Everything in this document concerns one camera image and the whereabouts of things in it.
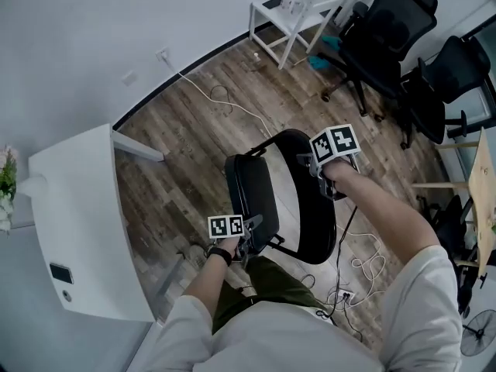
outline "floor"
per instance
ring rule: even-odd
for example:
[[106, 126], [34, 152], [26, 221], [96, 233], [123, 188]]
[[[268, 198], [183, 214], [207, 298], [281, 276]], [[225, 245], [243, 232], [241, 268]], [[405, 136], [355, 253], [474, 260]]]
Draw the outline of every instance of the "floor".
[[[266, 41], [275, 40], [276, 31], [268, 28], [261, 36]], [[272, 134], [296, 128], [313, 136], [324, 127], [351, 123], [362, 149], [358, 156], [361, 172], [418, 208], [415, 197], [419, 193], [410, 184], [445, 179], [439, 155], [432, 144], [417, 135], [410, 150], [401, 150], [401, 133], [391, 120], [379, 123], [374, 121], [373, 115], [360, 117], [352, 88], [340, 88], [332, 94], [329, 103], [321, 101], [322, 88], [336, 84], [341, 74], [334, 70], [316, 72], [306, 61], [293, 67], [291, 62], [304, 56], [304, 50], [295, 44], [286, 68], [279, 71], [255, 43], [244, 40], [201, 65], [188, 77], [205, 91], [213, 88], [213, 98], [223, 101], [229, 98], [263, 117]], [[229, 89], [229, 95], [224, 88], [214, 88], [220, 84]], [[365, 95], [375, 112], [388, 110], [391, 104], [367, 87]], [[152, 288], [177, 252], [185, 252], [191, 243], [208, 243], [208, 216], [232, 212], [223, 172], [225, 159], [235, 153], [245, 153], [264, 141], [267, 134], [258, 119], [240, 109], [209, 102], [184, 80], [147, 103], [120, 131], [165, 154], [163, 164], [120, 152], [116, 154], [122, 209], [139, 278], [145, 288]], [[291, 177], [277, 150], [269, 149], [265, 157], [277, 199], [280, 234], [287, 239], [289, 247], [296, 249], [299, 214]], [[427, 195], [441, 202], [450, 197], [449, 191], [445, 190]], [[336, 203], [339, 226], [346, 224], [352, 208], [353, 203], [347, 199]], [[350, 232], [376, 233], [360, 212], [356, 214]], [[364, 277], [362, 269], [352, 267], [351, 262], [354, 258], [366, 260], [379, 247], [379, 254], [384, 256], [386, 263], [370, 289], [372, 283]], [[312, 274], [315, 277], [312, 291], [322, 301], [326, 301], [336, 285], [337, 252], [318, 266], [299, 262], [274, 250], [265, 250], [263, 254], [298, 279]], [[372, 269], [375, 273], [382, 263], [380, 258], [374, 260]], [[386, 290], [401, 269], [394, 255], [371, 236], [347, 236], [339, 265], [341, 287], [356, 294], [353, 303], [368, 293]], [[367, 264], [364, 271], [370, 276]], [[160, 303], [162, 318], [167, 316], [174, 299], [181, 295], [195, 274], [191, 263], [183, 263], [178, 279]], [[228, 281], [235, 287], [249, 284], [249, 278], [239, 266], [230, 270]], [[310, 287], [312, 281], [311, 277], [306, 277], [303, 282]], [[347, 312], [351, 324], [363, 333], [363, 342], [372, 350], [381, 347], [382, 296], [382, 293], [373, 294]], [[333, 318], [339, 327], [357, 336], [342, 312], [335, 312]]]

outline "white shirt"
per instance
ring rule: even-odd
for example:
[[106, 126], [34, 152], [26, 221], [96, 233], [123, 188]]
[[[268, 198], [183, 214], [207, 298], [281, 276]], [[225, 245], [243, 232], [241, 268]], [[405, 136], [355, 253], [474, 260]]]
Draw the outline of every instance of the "white shirt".
[[456, 278], [441, 246], [419, 252], [387, 290], [382, 336], [377, 356], [307, 310], [268, 301], [241, 312], [212, 335], [205, 306], [181, 296], [146, 371], [458, 370], [462, 325]]

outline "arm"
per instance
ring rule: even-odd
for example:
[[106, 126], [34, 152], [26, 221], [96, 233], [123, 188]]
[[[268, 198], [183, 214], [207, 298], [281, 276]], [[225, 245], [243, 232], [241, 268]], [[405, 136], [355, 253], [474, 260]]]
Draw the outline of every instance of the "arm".
[[325, 165], [324, 175], [347, 195], [379, 232], [384, 243], [406, 264], [427, 246], [439, 245], [434, 230], [412, 207], [387, 193], [342, 160]]
[[[223, 240], [218, 247], [231, 253], [234, 257], [239, 237]], [[219, 255], [211, 255], [198, 276], [188, 285], [183, 295], [191, 295], [205, 305], [210, 316], [213, 317], [217, 309], [220, 290], [227, 272], [227, 263]]]
[[[234, 255], [239, 238], [223, 240], [219, 248]], [[217, 308], [227, 263], [211, 255], [198, 276], [174, 303], [148, 360], [146, 371], [193, 370], [212, 356], [212, 317]]]
[[324, 175], [335, 181], [336, 190], [350, 197], [405, 264], [382, 301], [379, 358], [386, 370], [457, 370], [462, 326], [456, 278], [430, 225], [413, 208], [342, 161], [327, 164]]

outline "black chair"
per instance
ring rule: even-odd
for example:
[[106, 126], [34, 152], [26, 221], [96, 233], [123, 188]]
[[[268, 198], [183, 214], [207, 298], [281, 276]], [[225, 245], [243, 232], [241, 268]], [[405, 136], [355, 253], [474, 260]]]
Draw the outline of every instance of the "black chair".
[[437, 0], [374, 0], [368, 8], [358, 2], [339, 37], [339, 56], [318, 56], [346, 73], [337, 87], [324, 90], [322, 100], [348, 81], [355, 85], [361, 102], [360, 114], [367, 106], [360, 81], [382, 95], [396, 99], [401, 91], [401, 67], [407, 52], [421, 36], [436, 26]]
[[[243, 215], [245, 221], [258, 215], [263, 218], [252, 231], [249, 253], [260, 253], [268, 245], [308, 264], [321, 264], [329, 259], [336, 243], [334, 203], [322, 197], [317, 178], [297, 161], [298, 154], [312, 152], [309, 140], [301, 131], [286, 129], [246, 154], [227, 158], [225, 171], [233, 213]], [[284, 239], [277, 234], [276, 201], [267, 163], [262, 157], [265, 148], [272, 144], [280, 150], [298, 196], [300, 242], [296, 252], [283, 247]]]
[[445, 119], [444, 103], [451, 103], [465, 92], [479, 87], [491, 69], [489, 57], [472, 38], [468, 42], [451, 36], [435, 60], [418, 66], [401, 79], [403, 94], [398, 98], [398, 124], [406, 133], [403, 149], [412, 144], [412, 125], [434, 143], [442, 143], [446, 124], [460, 125], [467, 135], [467, 117]]
[[[477, 252], [468, 250], [465, 247], [465, 233], [467, 224], [465, 219], [474, 205], [472, 198], [469, 198], [465, 206], [462, 207], [460, 196], [456, 195], [451, 199], [445, 210], [438, 205], [428, 205], [425, 198], [418, 198], [422, 203], [422, 214], [434, 228], [439, 243], [448, 253], [449, 260], [453, 265], [458, 285], [458, 312], [461, 315], [468, 314], [469, 304], [472, 299], [472, 287], [477, 281], [477, 268], [458, 266], [455, 260], [474, 261]], [[431, 218], [431, 210], [437, 212]]]

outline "power strip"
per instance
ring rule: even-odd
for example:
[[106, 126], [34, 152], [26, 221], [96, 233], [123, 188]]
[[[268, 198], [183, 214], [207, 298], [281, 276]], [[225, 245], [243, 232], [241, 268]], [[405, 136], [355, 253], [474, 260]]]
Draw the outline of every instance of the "power strip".
[[347, 291], [346, 289], [339, 289], [338, 291], [338, 299], [343, 299], [345, 295], [348, 295], [346, 303], [350, 304], [351, 300], [355, 297], [355, 294], [351, 291]]

